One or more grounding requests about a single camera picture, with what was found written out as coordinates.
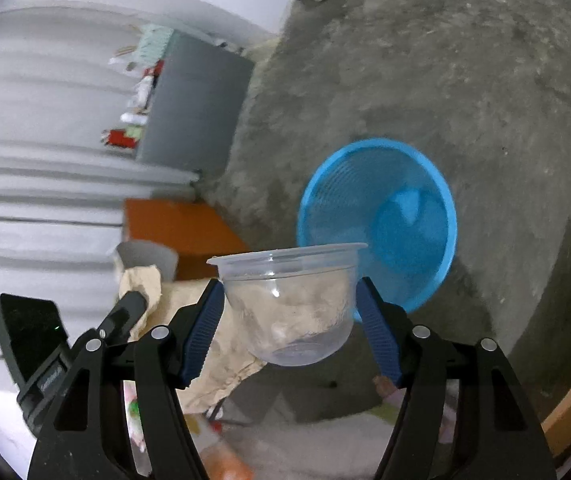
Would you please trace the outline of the brown paper bag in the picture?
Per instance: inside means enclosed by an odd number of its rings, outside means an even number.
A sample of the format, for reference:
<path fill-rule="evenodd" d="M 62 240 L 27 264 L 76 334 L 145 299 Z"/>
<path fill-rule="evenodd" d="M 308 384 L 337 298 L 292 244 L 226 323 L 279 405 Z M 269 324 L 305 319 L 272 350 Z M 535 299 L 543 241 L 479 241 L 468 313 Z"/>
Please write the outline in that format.
<path fill-rule="evenodd" d="M 247 350 L 223 287 L 213 278 L 163 282 L 156 266 L 138 266 L 122 272 L 118 296 L 127 292 L 140 292 L 148 300 L 129 340 L 165 326 L 178 344 L 178 365 L 172 372 L 183 413 L 213 408 L 266 365 Z"/>

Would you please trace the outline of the white paper cup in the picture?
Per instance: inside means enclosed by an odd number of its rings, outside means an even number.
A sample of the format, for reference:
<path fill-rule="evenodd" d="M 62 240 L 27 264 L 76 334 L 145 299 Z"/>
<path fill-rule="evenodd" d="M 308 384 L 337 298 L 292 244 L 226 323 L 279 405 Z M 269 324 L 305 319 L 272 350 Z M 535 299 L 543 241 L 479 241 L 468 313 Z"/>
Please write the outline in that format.
<path fill-rule="evenodd" d="M 179 263 L 174 249 L 148 240 L 127 240 L 117 245 L 116 260 L 122 270 L 138 266 L 156 266 L 163 282 L 173 282 Z"/>

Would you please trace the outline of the clear plastic bowl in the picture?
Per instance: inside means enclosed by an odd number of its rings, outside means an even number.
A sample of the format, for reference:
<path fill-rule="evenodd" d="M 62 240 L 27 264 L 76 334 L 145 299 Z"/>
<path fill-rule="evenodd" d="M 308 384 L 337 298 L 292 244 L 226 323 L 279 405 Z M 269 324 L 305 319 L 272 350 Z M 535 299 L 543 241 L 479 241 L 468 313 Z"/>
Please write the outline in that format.
<path fill-rule="evenodd" d="M 257 359 L 284 367 L 318 363 L 354 326 L 359 256 L 365 243 L 212 257 L 235 326 Z"/>

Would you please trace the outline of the grey curtain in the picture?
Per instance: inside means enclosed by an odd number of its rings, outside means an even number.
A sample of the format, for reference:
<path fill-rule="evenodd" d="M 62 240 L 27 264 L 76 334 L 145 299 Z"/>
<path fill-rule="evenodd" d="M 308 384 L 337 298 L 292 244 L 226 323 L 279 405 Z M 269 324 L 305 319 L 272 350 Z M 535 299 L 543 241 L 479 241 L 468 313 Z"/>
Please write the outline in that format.
<path fill-rule="evenodd" d="M 101 141 L 134 87 L 110 58 L 140 26 L 82 9 L 0 13 L 0 295 L 55 302 L 72 336 L 114 304 L 125 200 L 193 195 L 193 174 Z M 0 350 L 0 389 L 12 385 Z"/>

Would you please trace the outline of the red thermos bottle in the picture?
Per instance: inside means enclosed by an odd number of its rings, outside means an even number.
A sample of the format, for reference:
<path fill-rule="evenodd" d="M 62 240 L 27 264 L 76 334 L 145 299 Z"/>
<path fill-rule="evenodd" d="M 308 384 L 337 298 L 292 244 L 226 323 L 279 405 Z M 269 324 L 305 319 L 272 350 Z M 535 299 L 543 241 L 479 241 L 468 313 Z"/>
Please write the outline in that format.
<path fill-rule="evenodd" d="M 128 136 L 125 129 L 104 130 L 101 141 L 106 146 L 112 148 L 125 148 L 125 150 L 134 150 L 139 143 L 138 139 Z"/>

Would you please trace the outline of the blue plastic waste basket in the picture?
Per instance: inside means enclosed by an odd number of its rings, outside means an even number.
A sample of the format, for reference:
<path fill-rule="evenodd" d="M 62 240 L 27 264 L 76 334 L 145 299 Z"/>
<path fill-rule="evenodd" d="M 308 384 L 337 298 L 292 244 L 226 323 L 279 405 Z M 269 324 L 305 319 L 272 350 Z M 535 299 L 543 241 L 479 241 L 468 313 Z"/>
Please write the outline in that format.
<path fill-rule="evenodd" d="M 441 287 L 457 238 L 455 201 L 441 172 L 412 146 L 383 138 L 348 144 L 325 159 L 296 223 L 301 246 L 365 244 L 360 274 L 407 312 Z"/>

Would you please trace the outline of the grey cabinet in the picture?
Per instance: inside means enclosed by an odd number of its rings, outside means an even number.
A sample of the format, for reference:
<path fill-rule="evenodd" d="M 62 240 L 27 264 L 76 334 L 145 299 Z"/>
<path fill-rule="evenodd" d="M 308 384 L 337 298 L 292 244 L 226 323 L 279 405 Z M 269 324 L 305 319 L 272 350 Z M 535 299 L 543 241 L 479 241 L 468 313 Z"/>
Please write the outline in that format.
<path fill-rule="evenodd" d="M 175 32 L 136 160 L 218 176 L 226 169 L 254 63 Z"/>

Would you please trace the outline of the mint green calendar box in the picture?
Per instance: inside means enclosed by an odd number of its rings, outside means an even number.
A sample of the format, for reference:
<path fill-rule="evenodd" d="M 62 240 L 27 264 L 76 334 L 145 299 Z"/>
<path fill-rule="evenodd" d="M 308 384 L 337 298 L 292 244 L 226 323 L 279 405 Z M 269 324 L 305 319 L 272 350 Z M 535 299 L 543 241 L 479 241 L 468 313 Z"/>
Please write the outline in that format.
<path fill-rule="evenodd" d="M 145 67 L 154 66 L 167 50 L 174 29 L 157 24 L 145 24 L 141 27 L 139 44 L 133 51 L 133 61 Z"/>

